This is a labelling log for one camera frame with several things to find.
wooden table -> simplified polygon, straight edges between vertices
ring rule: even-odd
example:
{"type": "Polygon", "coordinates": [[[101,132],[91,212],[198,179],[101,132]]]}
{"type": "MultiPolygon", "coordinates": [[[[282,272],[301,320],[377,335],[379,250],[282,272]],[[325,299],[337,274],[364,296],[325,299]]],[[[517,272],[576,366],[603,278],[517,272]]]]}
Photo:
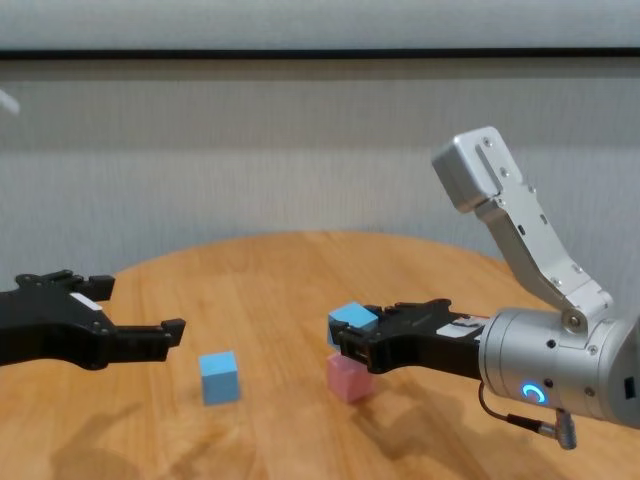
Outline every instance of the wooden table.
{"type": "Polygon", "coordinates": [[[486,415],[477,381],[396,370],[355,406],[326,388],[327,313],[347,302],[545,308],[502,262],[413,238],[282,234],[173,253],[117,279],[106,313],[122,325],[183,317],[182,345],[166,363],[100,372],[55,361],[0,369],[1,478],[640,478],[640,432],[577,418],[579,448],[565,452],[486,415]],[[224,350],[236,353],[242,398],[205,407],[198,356],[224,350]]]}

gray wall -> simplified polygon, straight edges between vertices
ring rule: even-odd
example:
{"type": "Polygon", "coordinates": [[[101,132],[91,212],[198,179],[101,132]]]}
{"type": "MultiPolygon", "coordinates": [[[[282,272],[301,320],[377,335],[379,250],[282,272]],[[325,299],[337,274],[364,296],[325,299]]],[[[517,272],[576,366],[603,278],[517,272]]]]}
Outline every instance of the gray wall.
{"type": "Polygon", "coordinates": [[[635,315],[640,62],[0,63],[2,287],[294,229],[498,252],[430,157],[497,127],[573,257],[635,315]]]}
{"type": "Polygon", "coordinates": [[[637,0],[0,0],[0,48],[637,47],[637,0]]]}

blue cube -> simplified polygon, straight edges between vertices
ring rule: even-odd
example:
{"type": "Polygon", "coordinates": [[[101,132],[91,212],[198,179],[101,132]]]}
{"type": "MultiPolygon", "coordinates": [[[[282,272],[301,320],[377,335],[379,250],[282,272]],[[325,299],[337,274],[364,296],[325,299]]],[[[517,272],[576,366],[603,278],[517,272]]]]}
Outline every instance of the blue cube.
{"type": "MultiPolygon", "coordinates": [[[[346,322],[352,327],[368,330],[376,326],[378,317],[359,303],[352,302],[331,312],[329,314],[329,325],[331,325],[331,322],[346,322]]],[[[340,346],[333,343],[331,330],[328,327],[327,343],[330,347],[340,351],[340,346]]]]}
{"type": "Polygon", "coordinates": [[[205,405],[234,402],[240,397],[238,367],[233,352],[201,356],[200,375],[205,405]]]}

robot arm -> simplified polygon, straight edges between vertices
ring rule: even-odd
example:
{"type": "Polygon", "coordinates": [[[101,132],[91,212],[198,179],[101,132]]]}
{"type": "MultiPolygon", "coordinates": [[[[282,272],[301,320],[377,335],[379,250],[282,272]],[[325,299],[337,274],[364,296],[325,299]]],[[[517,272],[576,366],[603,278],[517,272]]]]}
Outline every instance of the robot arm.
{"type": "Polygon", "coordinates": [[[108,300],[115,279],[85,280],[70,270],[19,275],[0,293],[0,366],[56,359],[86,370],[110,363],[164,361],[180,344],[185,322],[115,326],[95,302],[108,300]]]}
{"type": "Polygon", "coordinates": [[[469,374],[476,367],[480,403],[489,414],[555,438],[565,449],[576,446],[571,414],[640,428],[638,323],[612,317],[611,296],[567,254],[498,131],[487,127],[456,136],[433,165],[454,206],[475,211],[488,226],[518,282],[558,311],[505,308],[456,337],[451,329],[468,315],[452,320],[440,309],[421,317],[431,323],[427,327],[411,323],[413,314],[406,309],[395,316],[378,309],[381,320],[366,332],[332,326],[342,354],[367,364],[372,373],[416,365],[477,378],[469,374]],[[387,340],[390,331],[395,342],[387,340]],[[438,361],[429,352],[403,356],[405,347],[397,339],[409,336],[420,339],[412,348],[438,352],[438,361]],[[463,356],[456,350],[460,344],[463,356]],[[378,353],[383,345],[386,357],[378,353]],[[381,365],[380,358],[392,361],[381,365]],[[555,410],[555,424],[491,411],[485,386],[496,395],[555,410]]]}
{"type": "Polygon", "coordinates": [[[567,312],[584,345],[613,299],[569,256],[498,131],[456,136],[433,166],[458,211],[473,210],[487,225],[520,285],[567,312]]]}

